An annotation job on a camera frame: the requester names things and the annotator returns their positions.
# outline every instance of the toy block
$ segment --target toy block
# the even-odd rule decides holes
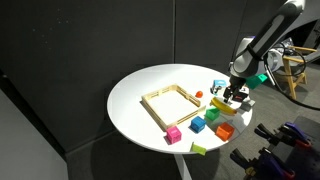
[[[217,119],[219,115],[220,115],[220,110],[215,106],[213,106],[206,110],[206,114],[204,116],[209,120],[213,121]]]
[[[196,144],[194,144],[194,143],[192,143],[191,150],[192,150],[193,152],[199,153],[199,154],[201,154],[201,155],[203,155],[203,156],[204,156],[204,155],[206,154],[206,152],[207,152],[207,149],[206,149],[206,148],[201,147],[201,146],[198,146],[198,145],[196,145]]]
[[[197,116],[191,121],[191,129],[196,133],[199,133],[204,129],[206,125],[206,120],[202,119],[201,117]]]
[[[224,122],[218,126],[216,131],[216,136],[218,136],[222,141],[227,141],[233,134],[234,127]]]
[[[214,89],[215,87],[218,87],[218,86],[227,87],[227,83],[225,80],[213,80],[213,88],[212,89]]]
[[[177,128],[177,126],[173,126],[167,129],[167,138],[170,144],[176,143],[181,140],[181,132]]]
[[[268,79],[268,77],[264,74],[251,76],[249,78],[246,78],[246,84],[250,89],[255,89],[260,84],[262,84],[266,79]]]
[[[252,109],[252,107],[254,106],[254,104],[255,104],[254,100],[242,102],[240,109],[245,110],[245,111],[250,111]]]

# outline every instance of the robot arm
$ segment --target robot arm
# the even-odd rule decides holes
[[[251,42],[240,44],[235,60],[230,63],[230,86],[224,92],[225,102],[228,102],[229,98],[242,88],[246,78],[261,72],[269,50],[285,33],[320,18],[320,13],[312,14],[317,12],[317,9],[313,10],[312,7],[307,9],[309,10],[309,13],[308,11],[306,13],[307,16],[301,18],[305,13],[306,2],[310,7],[319,5],[316,1],[288,0]]]

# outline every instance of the blue block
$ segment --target blue block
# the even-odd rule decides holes
[[[191,121],[191,129],[195,131],[196,133],[199,133],[204,129],[206,125],[206,121],[202,119],[201,117],[197,116]]]

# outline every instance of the metal stand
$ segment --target metal stand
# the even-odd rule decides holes
[[[182,180],[192,180],[187,164],[182,154],[174,154]]]

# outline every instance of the cable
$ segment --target cable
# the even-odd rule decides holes
[[[276,90],[278,90],[282,95],[284,95],[287,99],[289,99],[291,102],[293,102],[294,104],[297,104],[299,106],[302,106],[302,107],[305,107],[305,108],[308,108],[308,109],[312,109],[312,110],[316,110],[316,111],[320,111],[320,108],[319,107],[314,107],[314,106],[309,106],[307,104],[303,104],[297,100],[294,100],[292,99],[289,95],[287,95],[282,89],[281,87],[279,86],[278,82],[276,81],[276,79],[274,78],[270,68],[269,68],[269,65],[268,65],[268,61],[267,61],[267,58],[263,58],[263,61],[264,61],[264,67],[265,67],[265,70],[273,84],[273,86],[276,88]]]
[[[289,49],[289,48],[286,48],[285,46],[284,46],[284,44],[283,43],[280,43],[283,47],[273,47],[273,48],[271,48],[271,49],[276,49],[276,48],[282,48],[283,49],[283,53],[282,53],[282,58],[284,57],[284,52],[285,52],[285,50],[286,49]],[[302,74],[305,70],[306,70],[306,68],[307,68],[307,62],[306,62],[306,60],[305,60],[305,58],[303,57],[303,55],[301,54],[301,53],[299,53],[298,51],[296,51],[296,50],[294,50],[294,49],[291,49],[293,52],[295,52],[296,54],[298,54],[300,57],[301,57],[301,59],[302,59],[302,61],[303,61],[303,63],[302,63],[302,70],[300,70],[300,71],[298,71],[299,73],[295,73],[295,74],[279,74],[280,76],[298,76],[298,75],[300,75],[300,74]]]

